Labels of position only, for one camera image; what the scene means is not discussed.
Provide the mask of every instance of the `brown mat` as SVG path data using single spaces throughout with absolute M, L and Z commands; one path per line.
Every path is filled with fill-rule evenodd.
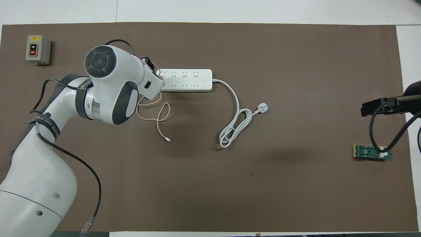
M 52 40 L 50 66 L 25 61 L 28 35 Z M 87 52 L 115 38 L 162 68 L 210 68 L 234 88 L 241 108 L 266 102 L 269 111 L 254 116 L 223 150 L 217 137 L 235 105 L 221 84 L 209 93 L 165 93 L 172 115 L 161 126 L 171 143 L 153 121 L 137 117 L 120 126 L 71 119 L 57 144 L 101 178 L 95 231 L 418 231 L 408 135 L 391 161 L 352 157 L 352 145 L 370 145 L 370 119 L 360 116 L 361 103 L 402 94 L 394 26 L 5 25 L 0 180 L 43 81 L 86 75 Z M 156 116 L 158 110 L 142 112 Z M 403 115 L 378 116 L 378 143 L 387 145 L 404 122 Z M 79 230 L 95 209 L 95 179 L 60 156 L 79 189 L 58 230 Z

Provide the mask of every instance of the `white power strip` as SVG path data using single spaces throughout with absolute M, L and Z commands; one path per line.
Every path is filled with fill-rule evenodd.
M 212 70 L 210 69 L 160 69 L 165 79 L 162 92 L 210 92 Z

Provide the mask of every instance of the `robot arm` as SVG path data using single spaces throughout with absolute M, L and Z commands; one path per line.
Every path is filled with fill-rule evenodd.
M 58 85 L 13 151 L 0 185 L 0 236 L 50 236 L 76 196 L 73 171 L 36 128 L 54 143 L 71 117 L 121 124 L 133 114 L 138 93 L 152 99 L 164 85 L 143 60 L 113 46 L 92 49 L 85 68 L 91 78 L 63 78 L 63 84 L 77 90 Z

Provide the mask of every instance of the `white usb cable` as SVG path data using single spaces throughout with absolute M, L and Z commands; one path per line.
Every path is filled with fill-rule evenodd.
M 258 113 L 266 112 L 268 110 L 268 106 L 266 103 L 261 103 L 259 104 L 259 106 L 257 106 L 257 110 L 254 113 L 252 113 L 251 110 L 249 109 L 240 109 L 240 103 L 238 102 L 237 95 L 235 94 L 234 90 L 225 81 L 212 79 L 212 82 L 219 82 L 219 83 L 224 84 L 226 87 L 228 87 L 228 89 L 230 89 L 230 91 L 234 95 L 235 102 L 237 103 L 237 111 L 234 115 L 234 118 L 219 134 L 219 145 L 221 145 L 222 148 L 226 148 L 239 135 L 239 133 L 250 123 L 251 117 L 253 117 L 253 115 L 256 115 Z M 234 124 L 237 121 L 240 113 L 245 113 L 245 119 L 237 127 L 234 128 Z

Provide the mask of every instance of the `power strip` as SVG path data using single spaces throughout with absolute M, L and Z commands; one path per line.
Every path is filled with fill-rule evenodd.
M 212 70 L 210 69 L 160 69 L 165 79 L 162 92 L 210 92 Z

